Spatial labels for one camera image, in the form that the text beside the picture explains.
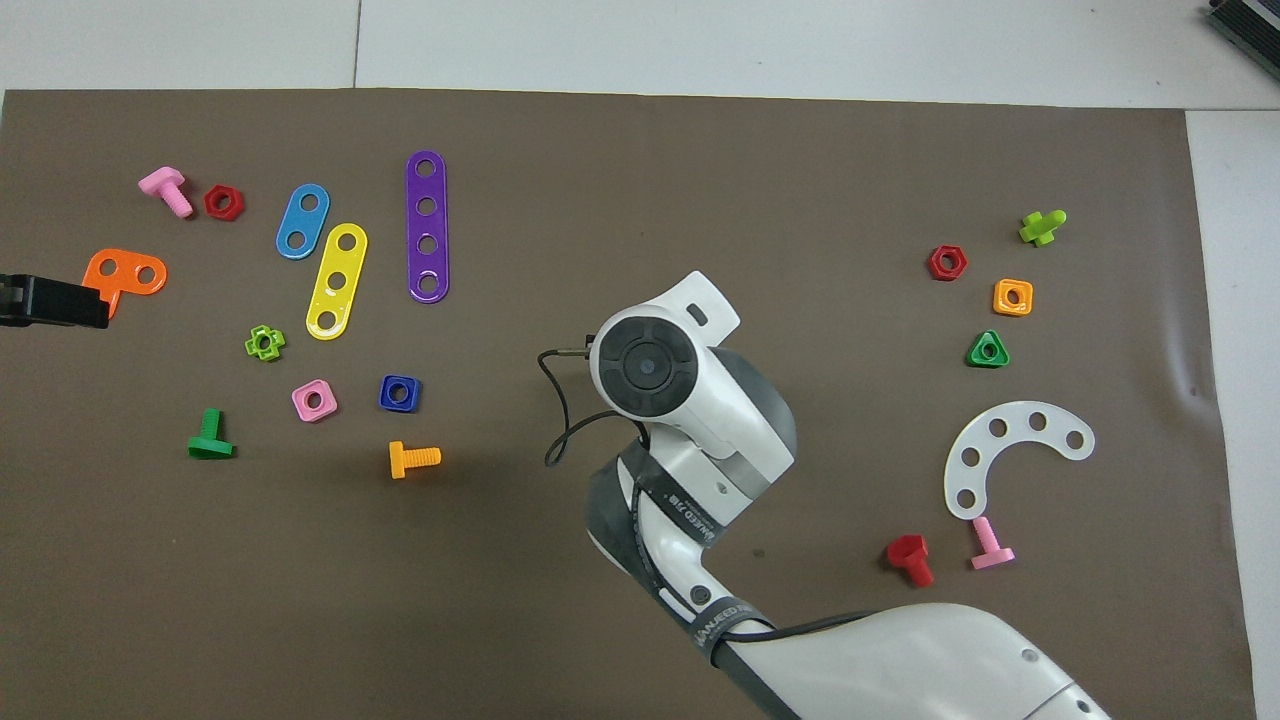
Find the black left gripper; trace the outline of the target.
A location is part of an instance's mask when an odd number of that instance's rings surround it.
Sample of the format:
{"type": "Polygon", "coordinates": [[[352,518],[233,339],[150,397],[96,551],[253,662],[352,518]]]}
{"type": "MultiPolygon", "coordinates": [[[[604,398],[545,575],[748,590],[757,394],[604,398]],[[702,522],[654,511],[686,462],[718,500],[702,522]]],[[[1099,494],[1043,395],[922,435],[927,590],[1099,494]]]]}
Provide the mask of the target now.
{"type": "Polygon", "coordinates": [[[1,274],[1,325],[106,329],[110,305],[96,288],[27,274],[1,274]]]}

